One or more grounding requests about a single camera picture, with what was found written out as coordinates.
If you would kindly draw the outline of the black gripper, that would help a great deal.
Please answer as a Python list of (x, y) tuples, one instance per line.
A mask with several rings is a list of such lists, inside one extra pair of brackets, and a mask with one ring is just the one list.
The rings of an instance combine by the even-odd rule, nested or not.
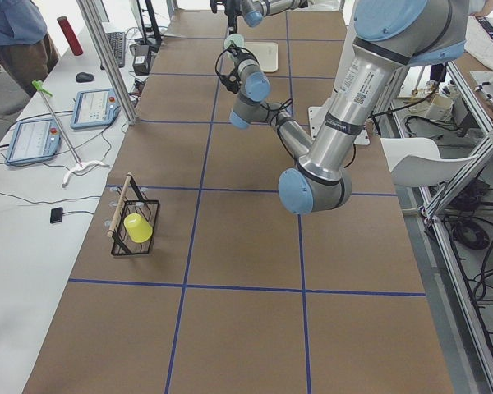
[(236, 45), (230, 46), (228, 48), (228, 56), (236, 67), (239, 67), (239, 65), (244, 62), (246, 62), (247, 65), (257, 64), (256, 56), (249, 49), (244, 47), (238, 47)]
[(239, 1), (238, 0), (226, 0), (225, 1), (225, 14), (227, 16), (228, 32), (230, 34), (237, 33), (237, 18), (239, 16)]

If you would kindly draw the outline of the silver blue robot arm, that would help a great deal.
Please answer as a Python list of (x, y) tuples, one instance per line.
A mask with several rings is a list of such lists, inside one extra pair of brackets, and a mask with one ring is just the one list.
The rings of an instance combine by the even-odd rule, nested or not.
[(223, 46), (237, 69), (239, 87), (229, 121), (274, 128), (294, 166), (279, 177), (283, 206), (308, 214), (342, 206), (351, 194), (343, 162), (392, 74), (460, 57), (465, 46), (467, 1), (360, 1), (352, 17), (352, 62), (324, 116), (310, 137), (284, 104), (269, 103), (270, 83), (238, 34)]
[(242, 17), (248, 27), (258, 26), (266, 16), (287, 10), (307, 8), (307, 0), (210, 0), (210, 10), (216, 14), (218, 6), (224, 7), (228, 32), (237, 33), (237, 18)]

